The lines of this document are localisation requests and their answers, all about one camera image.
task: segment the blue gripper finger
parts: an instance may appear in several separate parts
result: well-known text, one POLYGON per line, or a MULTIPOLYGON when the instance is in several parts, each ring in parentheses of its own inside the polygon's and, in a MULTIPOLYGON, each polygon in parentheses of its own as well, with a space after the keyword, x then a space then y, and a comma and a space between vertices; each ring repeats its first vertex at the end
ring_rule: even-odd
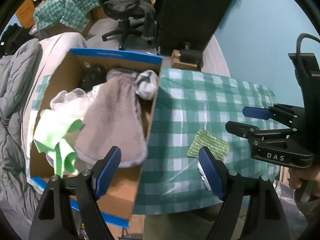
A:
POLYGON ((271 118, 271 113, 266 108, 246 106, 244 107, 244 109, 242 109, 242 114, 245 117, 257 118, 257 119, 263 119, 263 120, 268 120, 269 118, 271 118))
POLYGON ((97 188, 94 192, 96 200, 100 199, 107 193, 111 180, 115 175, 120 162, 121 150, 117 147, 97 179, 97 188))
POLYGON ((203 147, 199 150, 199 162, 213 194, 220 200, 223 200, 224 192, 222 189, 222 180, 203 147))

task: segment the office chair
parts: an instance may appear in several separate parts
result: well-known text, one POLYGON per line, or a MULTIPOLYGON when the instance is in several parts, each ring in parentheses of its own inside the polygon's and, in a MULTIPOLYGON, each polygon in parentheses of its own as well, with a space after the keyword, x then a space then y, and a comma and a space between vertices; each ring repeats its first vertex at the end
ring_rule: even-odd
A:
MULTIPOLYGON (((151 4, 151 0, 144 0, 144 1, 151 4)), ((124 43, 129 34, 141 36, 141 31, 136 30, 136 28, 142 26, 144 22, 130 25, 130 20, 129 20, 129 17, 133 17, 134 19, 141 19, 145 17, 144 11, 138 8, 139 5, 140 5, 140 0, 137 0, 133 8, 125 12, 118 12, 112 9, 112 6, 108 4, 108 1, 104 2, 103 10, 105 14, 111 19, 120 20, 120 21, 119 21, 119 28, 117 30, 103 34, 102 40, 107 41, 108 37, 121 34, 121 38, 119 41, 119 50, 124 50, 124 43)))

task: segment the wooden floor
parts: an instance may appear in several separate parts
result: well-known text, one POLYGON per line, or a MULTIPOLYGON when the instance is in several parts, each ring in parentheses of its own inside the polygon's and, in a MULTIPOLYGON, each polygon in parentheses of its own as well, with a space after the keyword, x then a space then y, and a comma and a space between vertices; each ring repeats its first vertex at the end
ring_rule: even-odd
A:
MULTIPOLYGON (((144 215, 132 215, 129 220, 129 228, 124 230, 124 236, 133 237, 135 239, 142 239, 143 226, 144 226, 144 215)), ((121 227, 107 224, 115 240, 121 236, 121 227)))

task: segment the green checkered tablecloth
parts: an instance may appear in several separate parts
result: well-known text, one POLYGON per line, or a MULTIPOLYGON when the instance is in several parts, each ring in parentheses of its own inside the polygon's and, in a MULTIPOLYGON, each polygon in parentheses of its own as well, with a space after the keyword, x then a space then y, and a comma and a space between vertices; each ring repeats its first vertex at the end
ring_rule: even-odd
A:
POLYGON ((33 12, 33 19, 37 30, 62 23, 82 32, 89 23, 86 13, 97 6, 98 0, 47 0, 33 12))
POLYGON ((260 129, 279 129, 273 120, 244 117, 245 106, 273 105, 274 93, 260 86, 207 73, 163 68, 148 144, 148 158, 134 207, 134 214, 163 214, 207 207, 220 200, 201 180, 198 160, 187 157, 195 134, 205 127, 229 144, 224 159, 228 169, 246 177, 268 175, 274 179, 279 166, 250 158, 246 139, 229 134, 227 121, 244 122, 260 129))

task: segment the open box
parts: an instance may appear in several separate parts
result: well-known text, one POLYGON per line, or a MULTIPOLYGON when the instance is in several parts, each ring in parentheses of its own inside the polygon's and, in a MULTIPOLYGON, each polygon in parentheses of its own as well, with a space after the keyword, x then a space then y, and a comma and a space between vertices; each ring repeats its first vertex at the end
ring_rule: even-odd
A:
MULTIPOLYGON (((71 49, 50 78, 38 111, 35 128, 40 119, 40 112, 44 109, 50 109, 50 100, 61 90, 71 91, 75 89, 79 81, 94 64, 104 66, 106 71, 115 67, 122 67, 139 72, 150 69, 159 74, 161 62, 162 57, 160 56, 137 52, 90 48, 71 49)), ((141 120, 147 143, 152 125, 155 99, 156 96, 152 102, 140 100, 141 120)), ((140 173, 140 166, 122 168, 116 171, 106 195, 97 202, 107 223, 128 227, 138 190, 140 173)), ((31 179, 42 188, 46 186, 45 181, 48 181, 54 175, 53 168, 48 164, 45 154, 37 151, 34 142, 32 142, 30 151, 30 175, 31 179)), ((73 199, 71 199, 71 206, 78 209, 77 203, 73 199)))

